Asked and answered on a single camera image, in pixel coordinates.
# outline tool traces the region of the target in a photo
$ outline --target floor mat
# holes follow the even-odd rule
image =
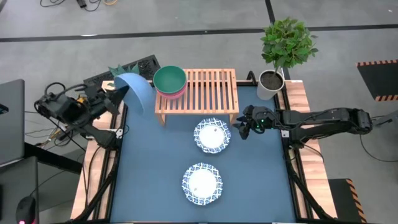
[[[361,62],[357,67],[376,101],[398,100],[397,60]]]
[[[330,179],[329,185],[338,219],[346,222],[366,223],[365,214],[353,181],[350,179]]]

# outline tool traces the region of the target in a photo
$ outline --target bowl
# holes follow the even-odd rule
[[[158,89],[156,89],[156,91],[158,92],[158,94],[160,94],[164,98],[169,99],[169,100],[174,100],[174,99],[180,98],[185,93],[186,89],[187,89],[187,84],[185,83],[185,85],[182,87],[182,89],[180,91],[173,93],[173,94],[162,93]]]
[[[177,66],[169,65],[159,69],[154,75],[156,90],[165,94],[174,94],[187,84],[187,75]]]

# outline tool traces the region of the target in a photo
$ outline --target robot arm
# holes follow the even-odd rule
[[[118,147],[116,133],[112,131],[99,130],[92,125],[94,119],[99,118],[103,113],[109,111],[112,114],[118,114],[118,106],[129,87],[125,86],[118,90],[105,92],[97,86],[86,86],[79,84],[64,87],[60,93],[47,93],[49,85],[39,100],[34,104],[36,111],[46,118],[55,118],[74,130],[95,138],[99,146],[107,150],[116,150]],[[84,90],[87,99],[83,102],[66,95],[67,91],[81,87],[76,91]]]
[[[234,124],[242,139],[250,130],[262,134],[266,129],[290,131],[292,147],[303,147],[309,139],[321,139],[338,133],[367,134],[372,122],[367,112],[359,109],[333,108],[320,112],[300,113],[291,110],[272,110],[264,106],[247,106],[242,117]],[[303,125],[316,124],[312,128]]]

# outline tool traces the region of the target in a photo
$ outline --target blue and white plate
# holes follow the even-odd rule
[[[184,173],[182,190],[192,203],[207,205],[221,196],[223,181],[216,168],[200,162]]]
[[[201,121],[193,131],[193,139],[206,153],[219,153],[225,149],[231,139],[228,125],[216,118]]]

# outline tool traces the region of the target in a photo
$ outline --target wooden table frame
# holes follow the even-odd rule
[[[252,86],[252,80],[239,80],[237,81],[238,86]],[[295,81],[295,80],[286,80],[286,90],[287,96],[289,98],[289,104],[291,110],[297,110],[299,112],[309,112],[310,108],[308,106],[307,96],[304,90],[304,84],[302,81]],[[278,93],[279,104],[280,107],[283,109],[283,95],[281,92]],[[121,124],[122,116],[119,115],[116,118],[116,123]],[[97,128],[109,128],[111,124],[112,116],[110,113],[103,114],[99,120],[96,120],[94,126]],[[320,147],[317,140],[310,140],[307,143],[309,146],[315,148],[316,150],[320,151]],[[97,144],[95,141],[90,141],[87,145],[85,161],[84,161],[84,168],[86,170],[86,174],[88,173],[88,165],[91,161],[93,153],[97,149]],[[308,190],[311,192],[313,197],[316,201],[323,207],[323,209],[327,212],[327,214],[331,215],[332,217],[337,217],[335,205],[333,203],[333,198],[331,196],[330,187],[328,184],[328,179],[326,176],[325,166],[323,161],[319,155],[314,154],[312,151],[302,149],[298,152],[300,155],[300,159],[298,161],[293,161],[293,166],[296,171],[299,171],[300,167],[303,170],[305,175],[304,182],[307,185]],[[100,175],[103,171],[104,166],[104,150],[100,150],[97,153],[95,160],[93,161],[92,168],[91,168],[91,177],[90,177],[90,188],[88,189],[88,198],[89,201],[94,196],[98,189],[98,184],[100,182]],[[110,167],[113,164],[114,154],[109,157],[108,167],[106,171],[110,171]],[[297,218],[310,218],[312,215],[307,214],[305,199],[299,189],[291,189],[293,193],[293,200],[297,202],[299,213],[296,213]],[[99,219],[109,219],[110,213],[106,212],[109,211],[108,202],[109,200],[109,187],[108,190],[102,197],[101,206],[99,208]],[[84,183],[83,183],[83,174],[80,175],[80,180],[78,184],[78,188],[76,191],[75,202],[73,204],[71,218],[77,217],[81,211],[83,211],[85,205],[85,190],[84,190]]]

